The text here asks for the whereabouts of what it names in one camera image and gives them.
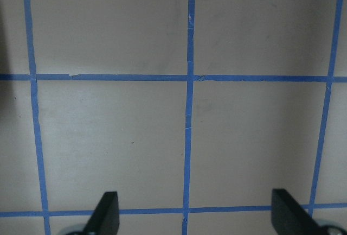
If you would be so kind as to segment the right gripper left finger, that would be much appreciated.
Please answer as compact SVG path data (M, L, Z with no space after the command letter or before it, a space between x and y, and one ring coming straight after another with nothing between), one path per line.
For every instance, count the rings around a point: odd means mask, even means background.
M82 230L82 234L118 234L120 226L117 192L105 192L92 216Z

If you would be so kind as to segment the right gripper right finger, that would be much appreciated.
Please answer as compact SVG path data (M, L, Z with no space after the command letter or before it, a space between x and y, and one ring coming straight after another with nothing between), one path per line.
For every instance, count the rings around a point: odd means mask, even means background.
M279 235L329 234L319 226L285 189L273 189L271 223Z

